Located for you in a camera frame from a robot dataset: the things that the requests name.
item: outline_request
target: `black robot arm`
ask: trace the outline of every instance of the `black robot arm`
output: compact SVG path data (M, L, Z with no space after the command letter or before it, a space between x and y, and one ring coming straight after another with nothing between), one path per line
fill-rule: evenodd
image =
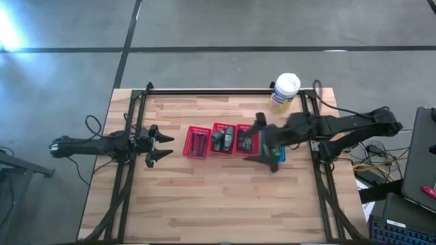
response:
M263 113L256 114L256 121L246 132L247 136L263 131L265 144L269 149L266 156L246 157L248 161L256 161L270 166L272 172L279 170L272 149L281 146L299 144L308 140L319 142L319 160L331 162L345 148L374 136L396 135L403 126L396 121L394 114L386 107L372 112L337 118L334 116L315 116L303 112L290 114L286 124L278 127L267 125ZM351 132L336 141L330 141L338 133Z
M161 134L157 125L151 125L149 129L142 127L139 130L136 138L130 138L128 131L115 131L97 140L72 139L64 135L53 140L50 153L56 158L70 157L73 154L108 155L119 163L128 161L130 154L147 153L147 167L153 167L155 161L172 153L173 150L155 148L155 142L165 143L174 140L173 137Z

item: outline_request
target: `small bottle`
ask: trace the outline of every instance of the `small bottle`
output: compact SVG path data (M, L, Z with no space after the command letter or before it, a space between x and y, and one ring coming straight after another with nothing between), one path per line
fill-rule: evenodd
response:
M270 98L269 108L271 111L278 114L285 113L300 86L300 79L295 74L281 74L275 82L274 91Z
M223 145L223 151L230 151L233 143L233 136L234 136L234 128L233 127L228 127L225 130L225 135L224 135L224 145Z
M225 131L223 129L213 132L211 136L212 142L218 142L222 137L224 137L224 134Z

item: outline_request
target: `gray floor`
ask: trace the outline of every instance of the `gray floor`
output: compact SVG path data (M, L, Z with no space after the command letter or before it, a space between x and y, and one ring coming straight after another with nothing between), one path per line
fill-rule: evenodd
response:
M6 0L6 48L123 47L135 0ZM436 15L425 0L144 0L133 47L436 45ZM86 137L87 114L102 122L121 54L0 54L0 146L56 167L35 175L12 244L76 238L87 195L72 163L48 145ZM411 129L418 106L436 106L436 52L130 54L122 88L265 87L283 72L303 86L320 79L338 104L367 112L390 106ZM410 134L377 138L407 146ZM354 154L362 156L356 149ZM85 179L95 157L74 157Z

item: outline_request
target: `container with yellow liquid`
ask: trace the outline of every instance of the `container with yellow liquid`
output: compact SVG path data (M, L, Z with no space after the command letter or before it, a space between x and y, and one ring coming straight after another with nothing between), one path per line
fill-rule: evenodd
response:
M300 79L293 73L283 73L275 82L269 108L274 113L285 113L291 105L292 99L300 89Z

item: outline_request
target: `red tray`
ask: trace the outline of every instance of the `red tray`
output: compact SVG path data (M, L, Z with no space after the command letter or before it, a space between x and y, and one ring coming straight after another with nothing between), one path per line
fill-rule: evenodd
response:
M227 125L227 124L224 124L224 123L216 122L216 123L213 124L212 133L215 132L215 131L218 131L220 129L223 129L225 131L228 127L233 127L236 130L236 125ZM230 146L230 151L229 152L219 152L219 151L213 150L213 143L212 143L211 139L209 138L209 145L210 145L209 146L209 152L212 152L212 153L215 153L215 154L224 154L224 155L227 155L227 156L233 154L233 151L234 151L234 139L235 139L234 136L235 136L235 134L236 134L236 132L233 134L232 145Z
M190 158L196 158L196 159L206 159L207 149L208 149L209 141L211 138L211 132L212 131L210 129L189 126L188 133L186 134L185 146L183 146L183 156L190 157ZM191 137L192 137L192 134L194 134L194 133L204 134L206 136L206 139L205 139L206 145L204 146L203 154L200 157L197 156L196 154L194 154L194 155L188 154L191 152L191 149L192 149ZM194 149L198 149L198 143L199 143L199 141L197 140L197 137L196 137L196 140L194 141Z
M235 139L236 144L233 145L234 151L236 154L241 154L245 156L253 156L253 155L259 155L260 154L260 134L256 133L255 135L251 136L251 153L246 153L243 151L238 151L238 131L243 130L247 131L252 127L252 125L237 125L236 126L236 133L235 133Z

